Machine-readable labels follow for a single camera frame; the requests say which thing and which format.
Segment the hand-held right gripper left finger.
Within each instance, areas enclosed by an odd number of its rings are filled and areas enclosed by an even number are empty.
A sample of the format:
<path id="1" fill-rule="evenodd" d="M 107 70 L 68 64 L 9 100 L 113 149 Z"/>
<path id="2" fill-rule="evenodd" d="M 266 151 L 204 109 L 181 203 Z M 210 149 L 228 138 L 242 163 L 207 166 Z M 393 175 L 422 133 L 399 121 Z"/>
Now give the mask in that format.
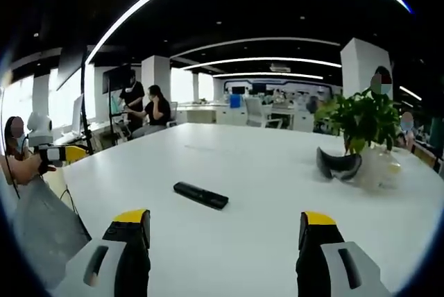
<path id="1" fill-rule="evenodd" d="M 52 296 L 147 296 L 151 261 L 147 209 L 113 218 L 102 238 L 91 239 L 66 265 Z"/>

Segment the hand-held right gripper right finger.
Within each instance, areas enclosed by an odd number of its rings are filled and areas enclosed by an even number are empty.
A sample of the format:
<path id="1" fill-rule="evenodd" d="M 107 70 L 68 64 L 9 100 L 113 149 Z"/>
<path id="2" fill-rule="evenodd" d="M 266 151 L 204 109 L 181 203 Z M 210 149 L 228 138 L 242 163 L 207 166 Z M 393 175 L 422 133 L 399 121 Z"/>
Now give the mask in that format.
<path id="1" fill-rule="evenodd" d="M 353 241 L 345 241 L 328 215 L 300 215 L 296 275 L 299 296 L 391 296 L 378 265 Z"/>

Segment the person's left hand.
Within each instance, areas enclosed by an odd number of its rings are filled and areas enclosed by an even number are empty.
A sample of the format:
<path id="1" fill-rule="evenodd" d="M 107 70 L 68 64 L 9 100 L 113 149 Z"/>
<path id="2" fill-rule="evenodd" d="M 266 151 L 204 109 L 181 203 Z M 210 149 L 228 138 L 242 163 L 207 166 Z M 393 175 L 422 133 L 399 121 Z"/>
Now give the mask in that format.
<path id="1" fill-rule="evenodd" d="M 22 161 L 22 164 L 24 170 L 22 171 L 20 178 L 17 179 L 18 183 L 22 185 L 29 183 L 36 176 L 41 176 L 46 172 L 56 171 L 56 168 L 44 161 L 39 154 L 26 158 Z"/>

